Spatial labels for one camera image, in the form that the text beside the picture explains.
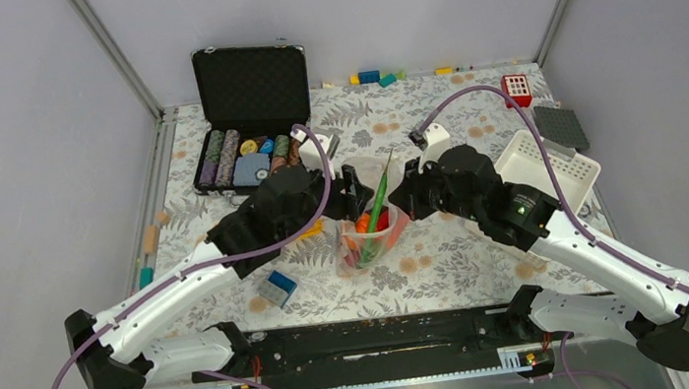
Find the green toy bean pod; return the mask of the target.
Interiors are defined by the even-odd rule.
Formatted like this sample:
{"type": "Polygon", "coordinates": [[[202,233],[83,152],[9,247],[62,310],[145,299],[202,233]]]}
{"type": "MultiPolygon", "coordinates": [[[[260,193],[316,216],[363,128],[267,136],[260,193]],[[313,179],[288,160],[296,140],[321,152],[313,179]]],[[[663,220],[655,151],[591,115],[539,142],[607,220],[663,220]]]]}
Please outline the green toy bean pod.
{"type": "Polygon", "coordinates": [[[396,209],[392,209],[388,204],[388,197],[395,187],[395,176],[393,173],[394,163],[392,162],[392,152],[385,158],[368,159],[366,170],[375,171],[376,186],[375,195],[367,211],[371,216],[370,225],[367,233],[361,234],[363,242],[358,242],[360,246],[359,264],[363,267],[371,265],[378,260],[382,254],[389,251],[392,234],[395,232],[398,214],[396,209]]]}

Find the orange toy pumpkin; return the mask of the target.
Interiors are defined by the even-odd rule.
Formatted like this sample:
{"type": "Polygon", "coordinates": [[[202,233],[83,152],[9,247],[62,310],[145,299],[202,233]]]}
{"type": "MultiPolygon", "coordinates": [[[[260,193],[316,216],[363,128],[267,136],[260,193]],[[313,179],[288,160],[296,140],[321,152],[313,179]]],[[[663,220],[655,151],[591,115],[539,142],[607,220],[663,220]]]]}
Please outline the orange toy pumpkin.
{"type": "Polygon", "coordinates": [[[367,233],[371,222],[370,220],[371,216],[368,213],[362,214],[354,223],[354,230],[361,234],[367,233]]]}

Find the clear dotted zip top bag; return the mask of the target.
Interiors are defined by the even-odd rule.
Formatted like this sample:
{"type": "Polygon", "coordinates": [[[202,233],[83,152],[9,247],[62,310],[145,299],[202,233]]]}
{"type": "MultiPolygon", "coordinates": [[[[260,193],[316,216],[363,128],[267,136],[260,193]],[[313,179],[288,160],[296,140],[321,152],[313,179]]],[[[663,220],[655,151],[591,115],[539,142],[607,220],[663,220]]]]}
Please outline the clear dotted zip top bag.
{"type": "Polygon", "coordinates": [[[397,244],[409,218],[388,201],[403,180],[400,163],[391,151],[381,157],[350,158],[345,164],[355,169],[364,186],[374,190],[368,204],[360,207],[357,220],[339,224],[337,272],[349,278],[380,264],[397,244]]]}

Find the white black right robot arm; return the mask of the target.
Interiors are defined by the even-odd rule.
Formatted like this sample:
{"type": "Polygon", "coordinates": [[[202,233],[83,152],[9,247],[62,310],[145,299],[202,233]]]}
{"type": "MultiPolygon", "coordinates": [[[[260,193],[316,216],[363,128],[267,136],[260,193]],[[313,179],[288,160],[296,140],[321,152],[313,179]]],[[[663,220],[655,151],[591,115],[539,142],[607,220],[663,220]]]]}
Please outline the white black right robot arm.
{"type": "Polygon", "coordinates": [[[588,227],[560,201],[510,182],[474,147],[409,161],[389,201],[419,221],[444,212],[476,224],[492,241],[567,265],[609,296],[522,286],[508,306],[511,334],[531,343],[543,332],[591,334],[630,345],[661,366],[689,370],[689,270],[645,256],[588,227]]]}

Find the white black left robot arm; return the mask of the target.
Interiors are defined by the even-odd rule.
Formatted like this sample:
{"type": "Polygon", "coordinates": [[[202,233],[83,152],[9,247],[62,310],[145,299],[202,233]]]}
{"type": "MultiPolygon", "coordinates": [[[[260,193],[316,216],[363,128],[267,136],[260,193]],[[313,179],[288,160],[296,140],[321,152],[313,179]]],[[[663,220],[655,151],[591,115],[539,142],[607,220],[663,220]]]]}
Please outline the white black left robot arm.
{"type": "Polygon", "coordinates": [[[65,319],[68,364],[78,369],[87,389],[144,389],[202,370],[234,378],[250,369],[252,352],[231,324],[170,341],[157,332],[276,259],[320,218],[360,216],[373,191],[353,167],[332,167],[338,137],[295,131],[292,138],[300,143],[300,163],[267,177],[171,271],[101,313],[79,309],[65,319]]]}

